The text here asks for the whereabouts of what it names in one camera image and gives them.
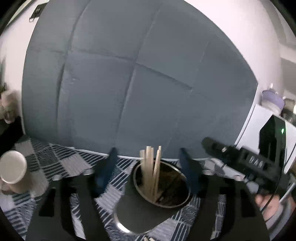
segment patterned tablecloth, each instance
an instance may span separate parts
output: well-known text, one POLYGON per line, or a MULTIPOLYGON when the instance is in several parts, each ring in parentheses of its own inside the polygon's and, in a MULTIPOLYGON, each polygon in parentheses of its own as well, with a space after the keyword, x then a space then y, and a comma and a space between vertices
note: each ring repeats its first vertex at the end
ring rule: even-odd
MULTIPOLYGON (((0 207, 23 239, 26 237, 32 213, 55 174, 61 174, 63 177, 79 175, 84 169, 93 167, 97 161, 107 156, 44 143, 26 136, 15 143, 13 149, 26 157, 33 186, 30 191, 24 194, 7 196, 0 194, 0 207)), ((224 171, 211 160, 201 159, 199 161, 202 162, 204 168, 224 175, 224 171)), ((95 199, 97 210, 111 240, 144 240, 144 235, 133 236, 122 233, 115 225, 111 215, 116 202, 124 193, 124 185, 136 162, 136 158, 119 158, 108 187, 99 198, 95 199)), ((187 206, 156 226, 145 236, 162 241, 185 240, 198 212, 200 202, 200 198, 193 197, 187 206)), ((213 225, 212 238, 218 237, 220 234, 225 203, 226 197, 221 195, 217 203, 216 222, 213 225)), ((71 211, 76 235, 85 239, 79 213, 79 200, 75 194, 71 196, 71 211)))

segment white paper cup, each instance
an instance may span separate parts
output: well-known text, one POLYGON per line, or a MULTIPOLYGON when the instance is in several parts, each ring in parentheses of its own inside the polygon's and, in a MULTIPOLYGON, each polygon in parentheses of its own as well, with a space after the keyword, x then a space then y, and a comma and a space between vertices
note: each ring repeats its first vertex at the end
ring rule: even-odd
POLYGON ((31 187, 30 172, 23 154, 8 151, 0 158, 0 178, 9 189, 21 194, 31 187))

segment patchwork cloth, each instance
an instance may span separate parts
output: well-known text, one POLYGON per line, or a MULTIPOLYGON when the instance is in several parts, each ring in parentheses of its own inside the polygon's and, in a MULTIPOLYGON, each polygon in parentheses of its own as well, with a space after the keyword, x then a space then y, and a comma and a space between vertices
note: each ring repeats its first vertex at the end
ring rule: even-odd
MULTIPOLYGON (((28 192, 23 194, 7 196, 0 194, 0 207, 23 239, 26 237, 33 211, 54 175, 61 174, 63 177, 79 175, 83 170, 94 167, 98 161, 107 157, 105 154, 44 143, 26 136, 23 136, 15 143, 13 149, 26 157, 33 185, 28 192)), ((215 171, 218 175, 225 175, 224 170, 211 160, 200 159, 199 161, 201 161, 204 168, 215 171)), ((136 162, 136 158, 119 158, 105 192, 95 199, 97 210, 111 240, 144 240, 144 235, 136 236, 122 233, 112 219, 113 208, 123 195, 124 185, 136 162)), ((145 236, 159 241, 185 240, 199 210, 200 202, 201 199, 194 196, 187 206, 156 226, 145 236)), ((225 214, 225 204, 226 197, 220 195, 217 203, 216 222, 213 224, 211 238, 218 237, 220 234, 225 214)), ((71 196, 71 211, 76 235, 85 239, 79 213, 79 199, 76 194, 71 196)))

